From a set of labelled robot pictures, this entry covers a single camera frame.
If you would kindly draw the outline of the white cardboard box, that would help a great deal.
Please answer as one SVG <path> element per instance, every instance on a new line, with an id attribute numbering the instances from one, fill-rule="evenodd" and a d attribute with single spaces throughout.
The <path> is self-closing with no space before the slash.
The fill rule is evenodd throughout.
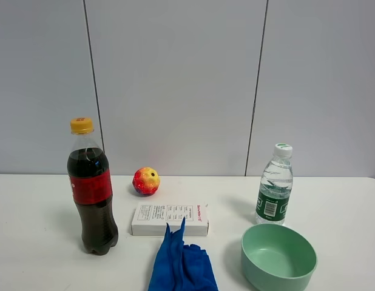
<path id="1" fill-rule="evenodd" d="M 182 222 L 185 222 L 185 236 L 207 236 L 209 232 L 207 206 L 202 203 L 141 202 L 135 209 L 130 233 L 133 236 L 163 236 L 167 226 L 175 232 L 180 229 Z"/>

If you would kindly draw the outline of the water bottle green label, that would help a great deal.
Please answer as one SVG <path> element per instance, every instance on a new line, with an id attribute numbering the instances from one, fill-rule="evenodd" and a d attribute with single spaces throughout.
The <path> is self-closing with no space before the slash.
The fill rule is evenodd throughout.
<path id="1" fill-rule="evenodd" d="M 292 151 L 289 144 L 278 143 L 274 146 L 273 157 L 260 180 L 255 208 L 257 224 L 282 225 L 285 221 L 294 179 Z"/>

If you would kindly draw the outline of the cola bottle yellow cap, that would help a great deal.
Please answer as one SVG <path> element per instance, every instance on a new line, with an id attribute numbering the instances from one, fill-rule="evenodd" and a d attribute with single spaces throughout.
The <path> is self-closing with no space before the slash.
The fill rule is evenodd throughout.
<path id="1" fill-rule="evenodd" d="M 105 255 L 118 242 L 109 161 L 92 136 L 91 118 L 74 118 L 70 128 L 76 141 L 67 160 L 67 172 L 81 218 L 82 241 L 87 253 Z"/>

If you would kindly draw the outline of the blue cloth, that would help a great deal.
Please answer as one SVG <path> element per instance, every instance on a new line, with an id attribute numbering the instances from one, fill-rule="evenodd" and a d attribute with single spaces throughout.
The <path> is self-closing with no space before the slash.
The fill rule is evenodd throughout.
<path id="1" fill-rule="evenodd" d="M 185 221 L 173 232 L 166 226 L 163 242 L 155 257 L 149 290 L 215 291 L 218 286 L 205 249 L 183 241 Z"/>

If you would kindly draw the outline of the green plastic bowl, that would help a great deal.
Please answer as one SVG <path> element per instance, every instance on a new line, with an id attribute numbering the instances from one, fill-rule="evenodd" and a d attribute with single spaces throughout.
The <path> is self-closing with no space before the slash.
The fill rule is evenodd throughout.
<path id="1" fill-rule="evenodd" d="M 255 290 L 305 290 L 317 267 L 317 254 L 296 231 L 259 224 L 241 238 L 241 265 Z"/>

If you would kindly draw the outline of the red yellow dimpled ball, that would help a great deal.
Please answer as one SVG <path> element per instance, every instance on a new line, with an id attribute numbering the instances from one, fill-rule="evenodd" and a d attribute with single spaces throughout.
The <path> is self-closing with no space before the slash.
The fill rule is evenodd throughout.
<path id="1" fill-rule="evenodd" d="M 140 195 L 151 196 L 160 186 L 160 176 L 153 168 L 143 167 L 135 172 L 132 185 Z"/>

